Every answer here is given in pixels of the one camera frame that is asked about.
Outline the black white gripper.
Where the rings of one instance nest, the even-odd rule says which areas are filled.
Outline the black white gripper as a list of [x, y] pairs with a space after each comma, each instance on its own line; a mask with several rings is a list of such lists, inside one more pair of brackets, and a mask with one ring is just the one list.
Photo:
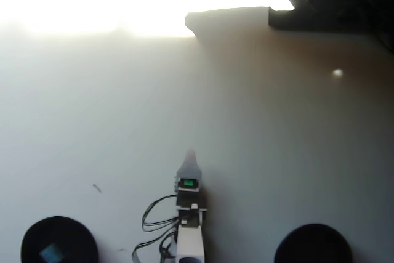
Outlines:
[[202, 190], [202, 171], [194, 150], [189, 150], [175, 178], [177, 208], [207, 208], [207, 198]]

